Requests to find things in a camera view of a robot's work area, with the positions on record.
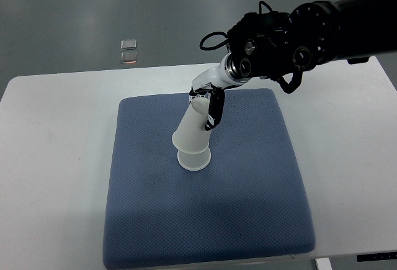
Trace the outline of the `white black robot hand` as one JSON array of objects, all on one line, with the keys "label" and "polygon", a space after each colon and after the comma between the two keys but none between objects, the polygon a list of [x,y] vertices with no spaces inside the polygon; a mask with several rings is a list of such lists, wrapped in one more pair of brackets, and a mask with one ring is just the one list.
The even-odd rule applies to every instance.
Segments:
[{"label": "white black robot hand", "polygon": [[222,89],[229,86],[231,86],[231,79],[226,73],[225,66],[221,64],[204,71],[193,79],[192,89],[189,91],[189,104],[200,97],[200,92],[212,91],[205,130],[212,130],[220,124],[225,103],[225,92]]}]

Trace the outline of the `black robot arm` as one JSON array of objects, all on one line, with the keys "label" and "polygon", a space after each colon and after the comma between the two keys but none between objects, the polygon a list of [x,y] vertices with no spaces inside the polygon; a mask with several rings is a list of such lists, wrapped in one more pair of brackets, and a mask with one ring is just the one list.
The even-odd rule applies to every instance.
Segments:
[{"label": "black robot arm", "polygon": [[290,94],[303,73],[331,61],[365,63],[396,50],[396,0],[304,3],[290,13],[266,2],[223,34],[221,63],[197,76],[189,97],[209,96],[205,130],[221,121],[225,91],[252,78],[270,79]]}]

